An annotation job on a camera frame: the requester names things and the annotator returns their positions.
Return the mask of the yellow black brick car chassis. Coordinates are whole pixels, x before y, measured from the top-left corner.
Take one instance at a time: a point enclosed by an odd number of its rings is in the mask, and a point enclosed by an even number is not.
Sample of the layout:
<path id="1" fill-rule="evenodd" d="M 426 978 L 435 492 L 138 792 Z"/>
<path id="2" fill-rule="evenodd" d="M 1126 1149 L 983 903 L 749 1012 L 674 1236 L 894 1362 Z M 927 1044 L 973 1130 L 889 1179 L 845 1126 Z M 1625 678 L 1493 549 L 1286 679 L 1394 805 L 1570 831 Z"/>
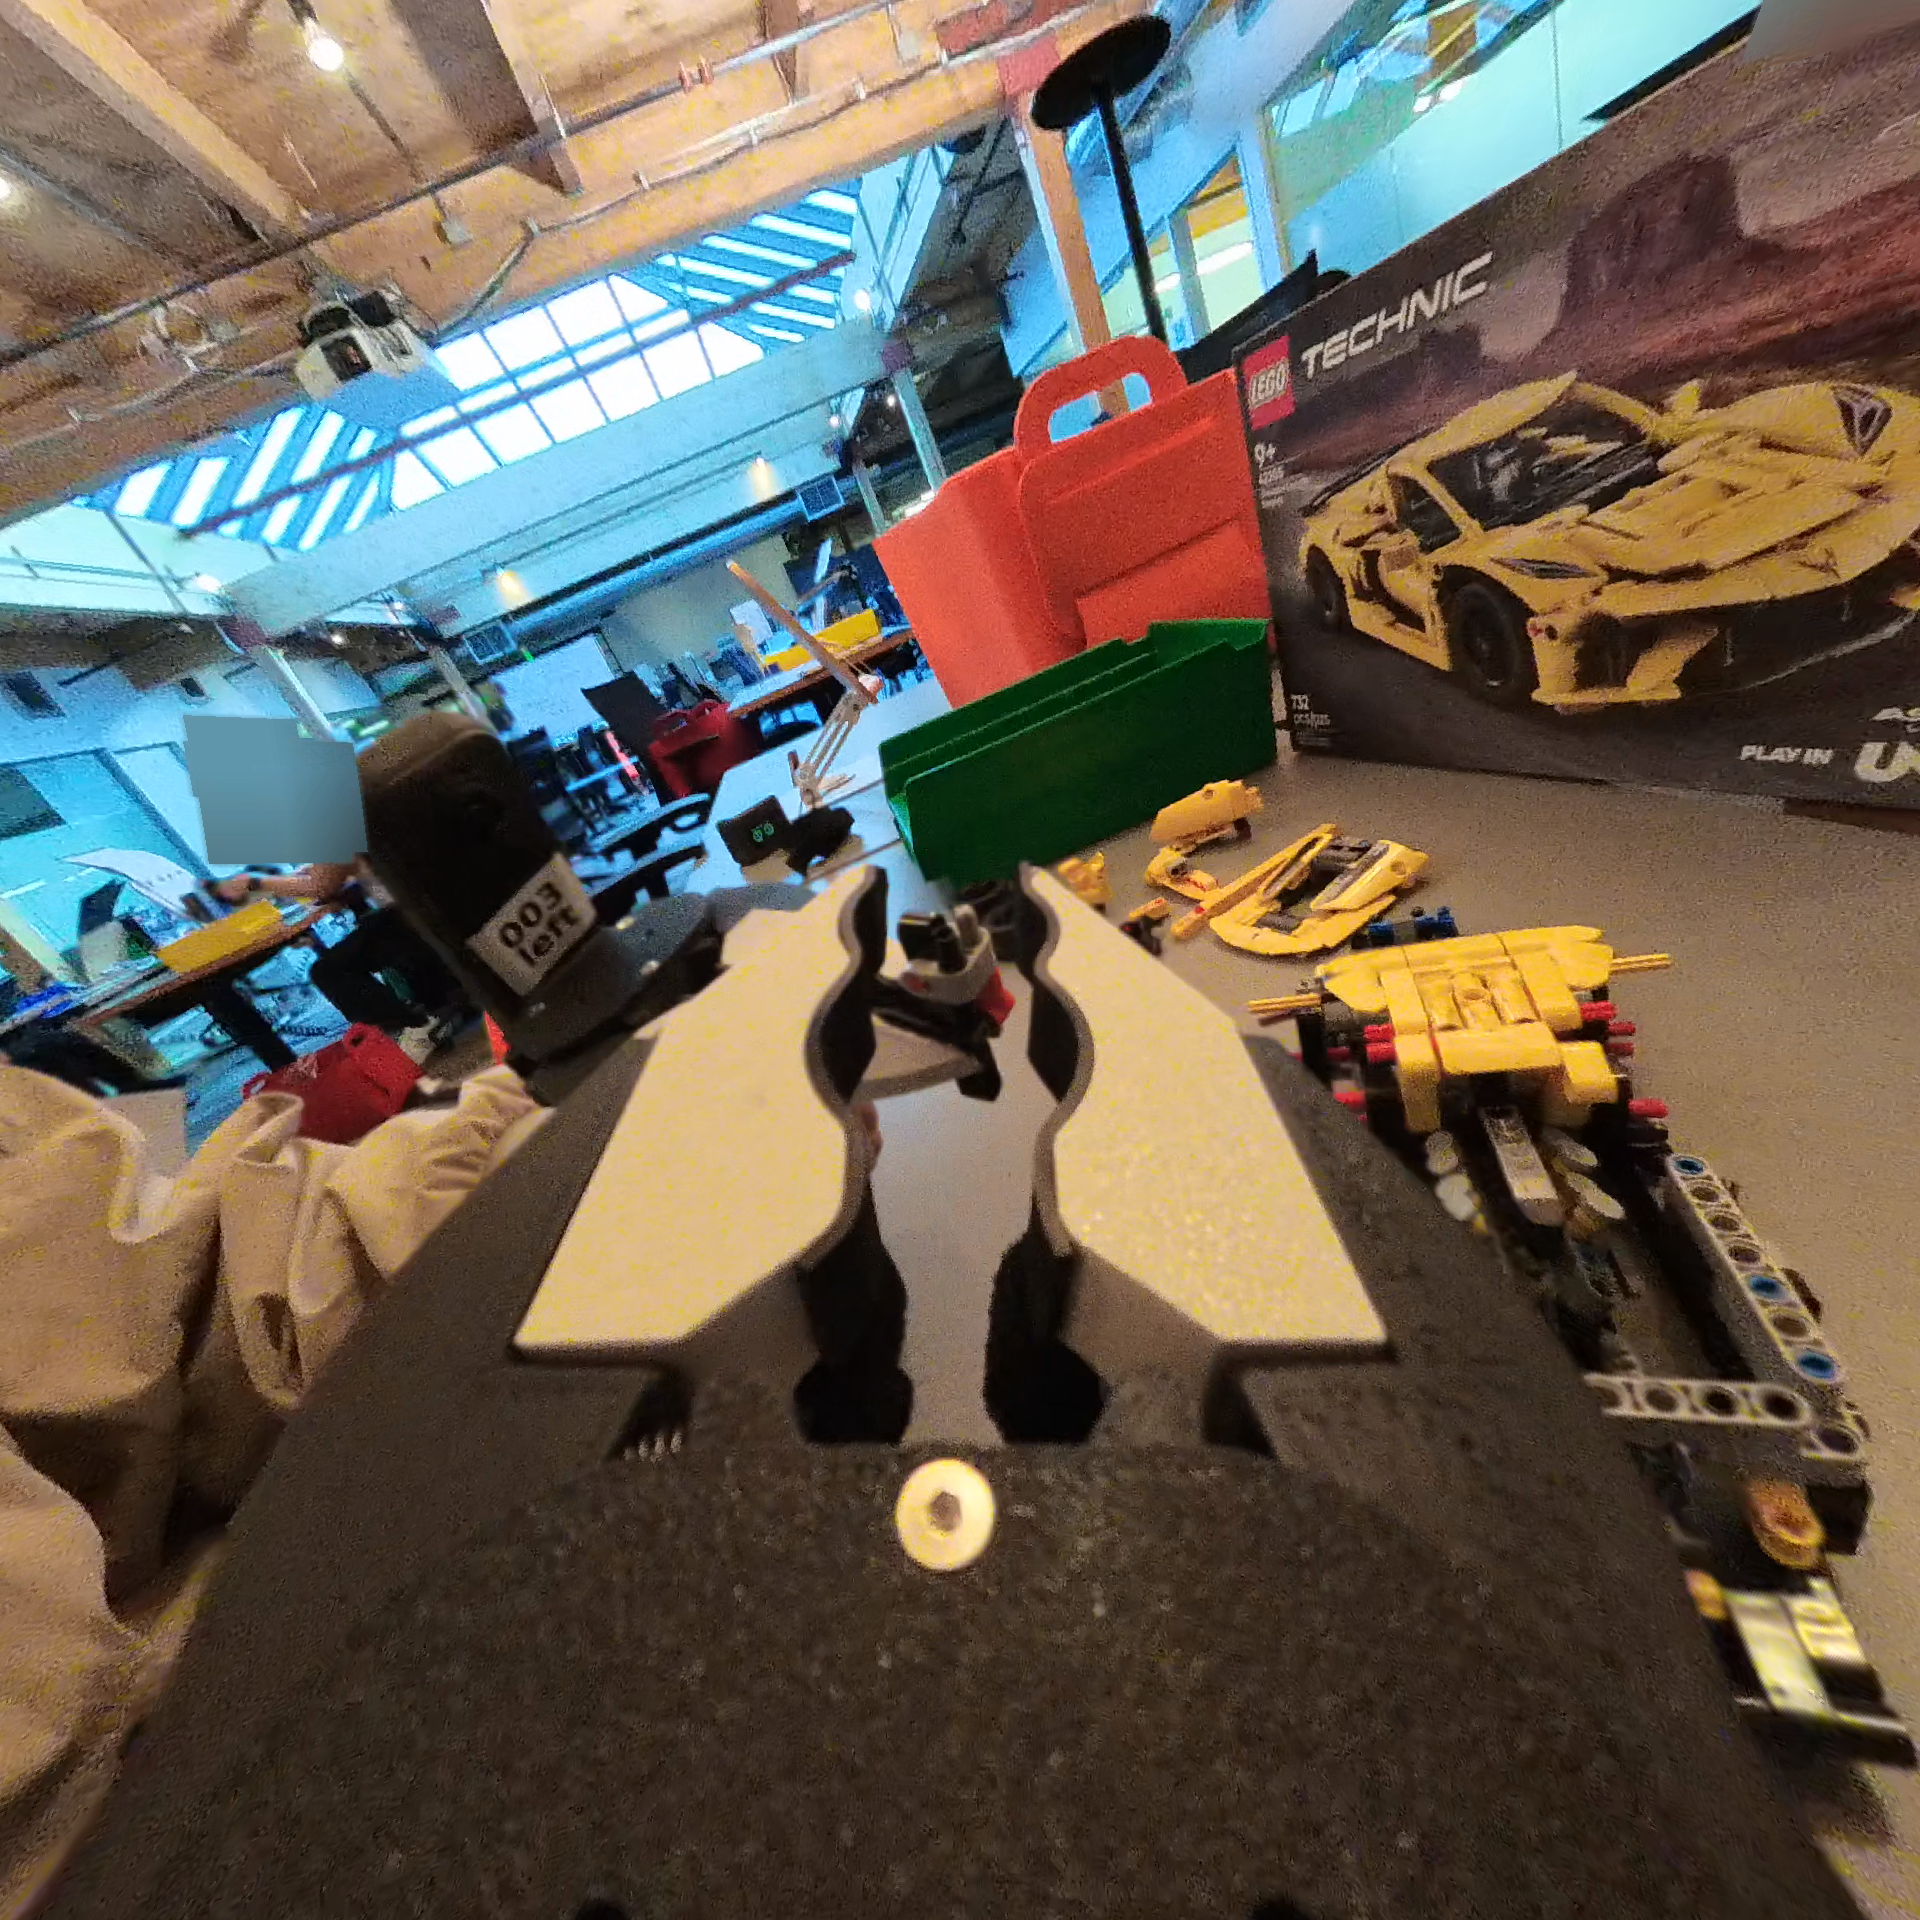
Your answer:
<path id="1" fill-rule="evenodd" d="M 1637 1097 L 1625 975 L 1594 927 L 1363 927 L 1293 1019 L 1299 1063 L 1483 1236 L 1543 1311 L 1660 1507 L 1748 1725 L 1835 1758 L 1915 1767 L 1835 1592 L 1873 1512 L 1869 1421 L 1823 1310 L 1737 1182 Z"/>

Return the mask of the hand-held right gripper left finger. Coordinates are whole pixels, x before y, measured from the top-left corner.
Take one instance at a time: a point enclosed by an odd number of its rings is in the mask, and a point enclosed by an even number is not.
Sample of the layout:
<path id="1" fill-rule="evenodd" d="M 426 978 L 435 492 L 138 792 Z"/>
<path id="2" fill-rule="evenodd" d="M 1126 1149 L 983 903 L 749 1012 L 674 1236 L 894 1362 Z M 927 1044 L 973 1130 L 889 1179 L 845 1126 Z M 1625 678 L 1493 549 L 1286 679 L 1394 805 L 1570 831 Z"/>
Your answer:
<path id="1" fill-rule="evenodd" d="M 518 1365 L 900 1362 L 859 1112 L 885 906 L 880 870 L 845 870 L 741 922 L 749 949 L 640 1038 L 617 1112 L 578 1086 L 518 1145 L 517 1201 L 561 1207 Z"/>

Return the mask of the dark printed car set box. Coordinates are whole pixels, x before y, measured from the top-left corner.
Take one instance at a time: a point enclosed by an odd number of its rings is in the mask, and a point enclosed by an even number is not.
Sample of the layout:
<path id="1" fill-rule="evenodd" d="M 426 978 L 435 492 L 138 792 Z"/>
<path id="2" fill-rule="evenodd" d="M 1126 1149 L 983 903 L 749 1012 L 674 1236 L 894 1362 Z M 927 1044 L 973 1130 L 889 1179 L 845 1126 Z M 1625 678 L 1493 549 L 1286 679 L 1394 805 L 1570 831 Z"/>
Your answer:
<path id="1" fill-rule="evenodd" d="M 1915 812 L 1915 18 L 1728 48 L 1236 355 L 1295 752 Z"/>

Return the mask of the wooden desk lamp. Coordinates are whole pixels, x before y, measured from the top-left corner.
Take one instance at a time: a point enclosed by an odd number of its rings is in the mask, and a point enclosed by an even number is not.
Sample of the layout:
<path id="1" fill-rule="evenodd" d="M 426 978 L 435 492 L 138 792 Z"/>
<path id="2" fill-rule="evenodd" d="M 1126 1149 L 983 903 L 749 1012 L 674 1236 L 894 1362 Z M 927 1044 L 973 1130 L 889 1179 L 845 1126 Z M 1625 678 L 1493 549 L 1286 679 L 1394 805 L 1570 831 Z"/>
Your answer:
<path id="1" fill-rule="evenodd" d="M 830 854 L 839 854 L 850 840 L 850 812 L 830 805 L 830 792 L 845 787 L 845 779 L 834 779 L 834 761 L 845 748 L 855 723 L 860 714 L 876 703 L 876 679 L 855 674 L 827 642 L 805 631 L 795 612 L 775 603 L 768 587 L 755 584 L 755 575 L 741 565 L 730 561 L 732 579 L 749 592 L 749 602 L 789 635 L 805 648 L 805 657 L 827 667 L 834 685 L 843 685 L 839 703 L 830 709 L 830 722 L 821 723 L 815 748 L 805 757 L 789 752 L 789 775 L 795 788 L 802 797 L 802 812 L 785 825 L 785 860 L 795 873 L 810 873 L 821 867 Z"/>

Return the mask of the green plastic bin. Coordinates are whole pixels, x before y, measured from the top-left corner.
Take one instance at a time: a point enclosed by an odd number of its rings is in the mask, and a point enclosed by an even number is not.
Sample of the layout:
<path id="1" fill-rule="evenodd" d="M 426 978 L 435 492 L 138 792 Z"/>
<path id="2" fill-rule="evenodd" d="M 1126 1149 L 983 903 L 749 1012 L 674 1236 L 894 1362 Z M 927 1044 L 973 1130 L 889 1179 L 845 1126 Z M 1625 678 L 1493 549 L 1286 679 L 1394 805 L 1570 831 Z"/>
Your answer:
<path id="1" fill-rule="evenodd" d="M 1060 860 L 1271 761 L 1264 621 L 1151 624 L 876 748 L 910 856 L 953 884 Z"/>

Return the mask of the white ceiling unit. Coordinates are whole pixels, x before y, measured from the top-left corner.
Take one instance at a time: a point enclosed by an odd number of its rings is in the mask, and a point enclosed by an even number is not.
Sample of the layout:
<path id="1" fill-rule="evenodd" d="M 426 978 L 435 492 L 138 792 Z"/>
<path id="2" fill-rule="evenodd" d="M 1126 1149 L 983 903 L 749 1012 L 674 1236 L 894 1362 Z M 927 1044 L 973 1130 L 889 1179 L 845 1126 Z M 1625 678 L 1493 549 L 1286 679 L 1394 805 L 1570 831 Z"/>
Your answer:
<path id="1" fill-rule="evenodd" d="M 334 401 L 371 378 L 426 375 L 431 352 L 388 289 L 316 303 L 299 321 L 295 375 L 307 398 Z"/>

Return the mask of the large yellow car panel assembly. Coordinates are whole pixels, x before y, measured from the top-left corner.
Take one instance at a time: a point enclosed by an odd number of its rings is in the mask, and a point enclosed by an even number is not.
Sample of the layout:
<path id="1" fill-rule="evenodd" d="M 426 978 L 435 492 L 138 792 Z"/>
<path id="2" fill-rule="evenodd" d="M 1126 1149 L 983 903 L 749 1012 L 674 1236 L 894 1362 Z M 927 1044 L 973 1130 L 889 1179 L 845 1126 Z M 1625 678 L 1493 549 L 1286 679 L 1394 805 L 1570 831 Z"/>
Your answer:
<path id="1" fill-rule="evenodd" d="M 1255 957 L 1313 957 L 1347 942 L 1381 906 L 1417 884 L 1430 854 L 1394 836 L 1343 836 L 1309 831 L 1251 870 L 1202 884 L 1198 903 L 1171 922 L 1174 942 L 1210 932 L 1222 948 Z"/>

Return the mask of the yellow plastic bin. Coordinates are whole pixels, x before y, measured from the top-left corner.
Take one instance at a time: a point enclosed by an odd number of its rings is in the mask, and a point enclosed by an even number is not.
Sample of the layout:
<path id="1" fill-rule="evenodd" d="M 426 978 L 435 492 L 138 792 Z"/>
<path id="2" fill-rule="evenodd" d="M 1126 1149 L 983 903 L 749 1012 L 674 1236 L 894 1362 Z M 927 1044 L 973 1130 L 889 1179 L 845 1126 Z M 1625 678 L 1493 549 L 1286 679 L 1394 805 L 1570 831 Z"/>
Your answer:
<path id="1" fill-rule="evenodd" d="M 157 948 L 155 957 L 169 975 L 199 975 L 199 969 L 222 965 L 237 954 L 251 954 L 259 948 L 280 937 L 280 932 L 284 932 L 284 917 L 280 917 L 278 903 L 259 899 L 259 903 L 246 903 L 218 922 L 206 922 L 206 927 L 180 935 L 177 942 Z"/>

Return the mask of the black pole round disc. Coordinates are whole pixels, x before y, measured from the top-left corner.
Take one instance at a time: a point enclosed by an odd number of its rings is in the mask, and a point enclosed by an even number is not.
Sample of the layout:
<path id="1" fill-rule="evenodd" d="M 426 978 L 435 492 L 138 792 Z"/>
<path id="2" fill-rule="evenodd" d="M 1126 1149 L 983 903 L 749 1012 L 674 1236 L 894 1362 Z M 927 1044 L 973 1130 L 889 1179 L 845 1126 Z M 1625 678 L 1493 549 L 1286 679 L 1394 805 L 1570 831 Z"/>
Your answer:
<path id="1" fill-rule="evenodd" d="M 1068 132 L 1088 116 L 1101 121 L 1102 148 L 1116 172 L 1119 222 L 1142 303 L 1148 334 L 1166 347 L 1163 303 L 1155 288 L 1155 266 L 1148 249 L 1148 231 L 1139 216 L 1139 199 L 1133 183 L 1133 162 L 1119 132 L 1119 97 L 1134 93 L 1155 76 L 1171 48 L 1171 23 L 1155 12 L 1119 20 L 1116 27 L 1092 36 L 1068 59 L 1060 59 L 1036 93 L 1032 116 L 1044 132 Z"/>

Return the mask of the grey desk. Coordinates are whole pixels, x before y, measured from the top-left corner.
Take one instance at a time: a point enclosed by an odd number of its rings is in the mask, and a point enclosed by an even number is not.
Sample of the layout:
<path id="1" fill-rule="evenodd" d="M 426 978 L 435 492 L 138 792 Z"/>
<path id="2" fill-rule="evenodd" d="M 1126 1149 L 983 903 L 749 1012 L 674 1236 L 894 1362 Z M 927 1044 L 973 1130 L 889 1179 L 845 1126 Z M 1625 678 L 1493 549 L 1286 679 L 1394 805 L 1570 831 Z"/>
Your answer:
<path id="1" fill-rule="evenodd" d="M 1417 906 L 1460 932 L 1599 927 L 1670 969 L 1619 987 L 1633 1090 L 1683 1153 L 1737 1182 L 1813 1285 L 1873 1431 L 1875 1512 L 1839 1594 L 1886 1697 L 1915 1714 L 1915 833 L 1792 816 L 1766 800 L 1293 757 L 1259 775 L 1251 836 L 1198 854 L 1236 878 L 1333 822 L 1430 854 Z M 910 1322 L 915 1442 L 996 1445 L 983 1410 L 991 1285 L 1027 1220 L 1044 1086 L 1027 982 L 1004 1097 L 885 1099 L 876 1220 Z M 1915 1915 L 1915 1771 L 1789 1771 L 1869 1915 Z"/>

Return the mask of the black office chair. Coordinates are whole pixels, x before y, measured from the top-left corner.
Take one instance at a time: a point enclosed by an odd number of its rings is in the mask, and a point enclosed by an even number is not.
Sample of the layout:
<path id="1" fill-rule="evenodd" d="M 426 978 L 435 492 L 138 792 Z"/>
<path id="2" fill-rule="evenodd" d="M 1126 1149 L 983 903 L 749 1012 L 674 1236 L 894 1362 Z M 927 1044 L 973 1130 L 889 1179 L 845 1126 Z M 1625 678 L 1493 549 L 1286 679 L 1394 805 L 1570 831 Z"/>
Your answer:
<path id="1" fill-rule="evenodd" d="M 630 761 L 653 782 L 653 809 L 640 825 L 596 831 L 587 840 L 592 856 L 638 856 L 640 884 L 648 899 L 670 899 L 670 878 L 678 867 L 702 856 L 702 831 L 710 825 L 713 797 L 664 800 L 656 775 L 648 766 L 644 743 L 664 709 L 653 691 L 630 674 L 610 685 L 587 688 L 592 709 L 609 722 L 610 743 Z"/>

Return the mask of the person's beige jacket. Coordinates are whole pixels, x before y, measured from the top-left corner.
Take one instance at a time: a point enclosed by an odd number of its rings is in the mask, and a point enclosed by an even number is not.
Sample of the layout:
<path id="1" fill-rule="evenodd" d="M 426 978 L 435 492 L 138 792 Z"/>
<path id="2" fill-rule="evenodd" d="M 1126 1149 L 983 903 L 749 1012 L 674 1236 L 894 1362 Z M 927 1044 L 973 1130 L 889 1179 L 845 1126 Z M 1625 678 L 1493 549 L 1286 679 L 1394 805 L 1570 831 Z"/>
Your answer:
<path id="1" fill-rule="evenodd" d="M 251 1099 L 165 1179 L 120 1106 L 3 1066 L 3 1915 L 45 1900 L 177 1664 L 206 1565 L 169 1561 L 169 1520 L 222 1204 L 295 1123 L 295 1099 Z"/>

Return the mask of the red bag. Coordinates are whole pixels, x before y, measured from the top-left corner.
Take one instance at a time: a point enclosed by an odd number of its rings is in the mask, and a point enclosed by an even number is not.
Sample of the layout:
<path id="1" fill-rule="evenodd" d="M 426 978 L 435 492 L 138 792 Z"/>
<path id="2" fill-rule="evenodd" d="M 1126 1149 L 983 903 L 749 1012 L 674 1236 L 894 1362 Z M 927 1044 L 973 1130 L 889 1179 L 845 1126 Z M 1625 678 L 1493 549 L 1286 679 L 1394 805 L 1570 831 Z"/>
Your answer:
<path id="1" fill-rule="evenodd" d="M 341 1038 L 252 1076 L 243 1097 L 291 1097 L 304 1106 L 299 1134 L 352 1149 L 396 1119 L 423 1066 L 382 1025 L 354 1022 Z"/>

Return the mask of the small grey red brick assembly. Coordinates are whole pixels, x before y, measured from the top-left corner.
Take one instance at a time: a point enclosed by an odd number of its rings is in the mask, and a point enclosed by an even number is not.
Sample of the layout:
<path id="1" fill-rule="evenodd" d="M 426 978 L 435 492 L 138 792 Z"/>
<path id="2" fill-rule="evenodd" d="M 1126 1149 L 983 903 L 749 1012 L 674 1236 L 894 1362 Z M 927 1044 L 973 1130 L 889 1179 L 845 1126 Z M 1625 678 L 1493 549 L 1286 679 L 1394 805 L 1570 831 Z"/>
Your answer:
<path id="1" fill-rule="evenodd" d="M 900 954 L 894 987 L 907 1003 L 928 1008 L 953 1046 L 996 1044 L 1008 1030 L 1013 993 L 997 975 L 996 927 L 980 903 L 907 909 L 894 948 Z"/>

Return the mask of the red office chair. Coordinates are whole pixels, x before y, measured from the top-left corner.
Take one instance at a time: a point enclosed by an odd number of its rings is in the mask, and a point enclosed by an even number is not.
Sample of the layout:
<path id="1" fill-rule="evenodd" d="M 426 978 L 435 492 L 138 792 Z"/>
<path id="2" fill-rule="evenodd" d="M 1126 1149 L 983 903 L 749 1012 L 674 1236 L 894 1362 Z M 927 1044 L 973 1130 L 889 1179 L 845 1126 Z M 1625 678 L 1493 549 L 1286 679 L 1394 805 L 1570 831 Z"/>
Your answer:
<path id="1" fill-rule="evenodd" d="M 761 757 L 761 732 L 751 715 L 732 714 L 724 699 L 696 699 L 691 709 L 660 714 L 644 752 L 660 797 L 690 800 L 718 792 L 732 766 Z"/>

